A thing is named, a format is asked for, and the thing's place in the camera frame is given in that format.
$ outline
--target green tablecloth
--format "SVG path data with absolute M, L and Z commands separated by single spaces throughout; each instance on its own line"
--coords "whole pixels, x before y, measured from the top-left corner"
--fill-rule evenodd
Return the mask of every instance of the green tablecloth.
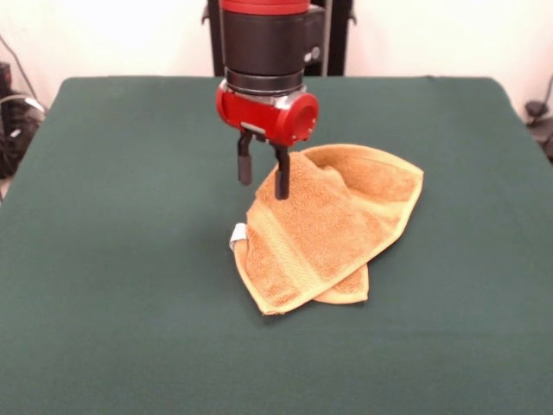
M 0 209 L 0 413 L 551 414 L 553 171 L 491 80 L 310 79 L 425 170 L 364 305 L 262 317 L 219 80 L 69 80 Z

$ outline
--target orange towel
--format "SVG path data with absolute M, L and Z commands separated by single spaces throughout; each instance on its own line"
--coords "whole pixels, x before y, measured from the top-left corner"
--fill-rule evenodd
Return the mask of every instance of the orange towel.
M 364 146 L 331 144 L 290 154 L 287 201 L 274 170 L 233 245 L 240 277 L 260 311 L 284 314 L 308 301 L 367 300 L 367 263 L 404 232 L 423 172 Z

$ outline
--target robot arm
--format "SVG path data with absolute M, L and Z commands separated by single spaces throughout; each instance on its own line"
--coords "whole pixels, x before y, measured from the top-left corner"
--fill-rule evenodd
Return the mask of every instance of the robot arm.
M 225 79 L 216 94 L 223 121 L 240 132 L 238 179 L 251 184 L 250 142 L 276 153 L 276 198 L 289 196 L 289 148 L 319 116 L 303 70 L 322 55 L 325 10 L 309 0 L 219 0 Z

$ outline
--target white wall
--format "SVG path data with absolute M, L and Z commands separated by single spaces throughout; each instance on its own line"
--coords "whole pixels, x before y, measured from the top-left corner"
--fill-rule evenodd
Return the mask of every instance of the white wall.
M 351 75 L 498 80 L 519 114 L 553 73 L 553 0 L 356 0 Z
M 210 76 L 209 28 L 200 25 L 206 2 L 0 0 L 0 33 L 50 103 L 70 76 Z M 544 94 L 553 72 L 551 0 L 355 3 L 348 75 L 492 76 L 519 113 L 527 99 Z

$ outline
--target towel label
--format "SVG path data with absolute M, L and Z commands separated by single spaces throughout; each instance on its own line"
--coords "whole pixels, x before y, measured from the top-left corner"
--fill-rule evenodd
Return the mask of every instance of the towel label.
M 234 231 L 232 232 L 231 242 L 228 245 L 234 252 L 234 245 L 236 244 L 236 242 L 245 239 L 248 239 L 245 223 L 237 223 L 234 227 Z

